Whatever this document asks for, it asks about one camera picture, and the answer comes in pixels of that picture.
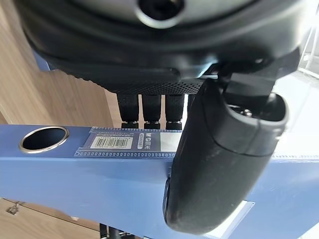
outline barcode label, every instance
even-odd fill
[[[133,137],[95,137],[91,148],[131,149]]]
[[[138,149],[142,149],[143,148],[143,142],[144,142],[144,134],[140,133],[139,142],[138,142]]]

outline wooden surface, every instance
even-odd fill
[[[16,216],[6,212],[14,203],[0,199],[1,239],[98,239],[98,231],[21,206]]]
[[[0,123],[113,126],[103,88],[39,71],[11,0],[0,0]],[[31,203],[12,216],[12,205],[0,200],[0,239],[99,238],[96,222]]]
[[[8,123],[113,126],[103,88],[39,71],[11,0],[0,0],[0,84]]]
[[[12,203],[16,203],[17,202],[15,200],[9,200],[9,199],[6,199],[6,200],[9,201],[9,202],[12,202]],[[71,218],[71,216],[66,215],[65,213],[63,213],[61,211],[58,211],[58,210],[55,210],[55,209],[52,209],[52,208],[48,208],[48,207],[45,207],[45,206],[42,206],[42,205],[34,204],[34,203],[22,203],[22,205],[25,208],[29,208],[29,209],[32,209],[34,211],[37,211],[37,212],[40,212],[40,213],[43,213],[43,214],[46,214],[46,215],[49,215],[49,216],[52,216],[52,217],[55,217],[55,218],[59,218],[59,219],[64,220],[66,222],[74,223],[74,224],[80,225],[82,227],[93,229],[95,231],[99,231],[100,230],[99,223],[94,222],[94,221],[86,220],[86,219],[83,219],[83,218],[78,218],[77,220],[73,220]]]

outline black plastic part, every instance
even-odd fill
[[[145,129],[160,129],[160,123],[158,121],[150,121],[144,123]]]
[[[166,122],[166,129],[168,129],[168,130],[182,130],[182,123],[180,121]]]
[[[145,121],[159,121],[161,95],[142,95],[143,117]]]
[[[100,223],[100,239],[106,239],[108,237],[107,226]]]
[[[276,95],[270,105],[265,109],[268,120],[240,115],[227,106],[217,83],[206,80],[172,164],[164,199],[168,226],[184,233],[207,233],[245,199],[287,122],[282,98]]]
[[[163,30],[100,17],[72,1],[14,3],[31,46],[49,63],[122,94],[196,94],[196,78],[214,63],[251,65],[291,52],[304,20],[303,0],[257,0],[219,19]]]
[[[139,96],[117,94],[122,121],[139,120]]]
[[[257,71],[243,70],[232,73],[228,79],[225,99],[230,105],[245,106],[258,114],[263,109],[275,81],[297,70],[300,59],[299,49],[271,62],[260,62],[265,66]],[[229,74],[233,66],[224,66],[219,72],[219,80],[224,81],[223,74]]]
[[[190,107],[193,104],[196,95],[188,95],[187,99],[187,113],[190,111]]]
[[[109,239],[121,239],[120,230],[116,228],[109,227],[109,235]]]
[[[180,121],[183,116],[185,95],[165,95],[166,121]]]
[[[122,123],[122,128],[139,128],[139,123],[138,122],[123,122]]]

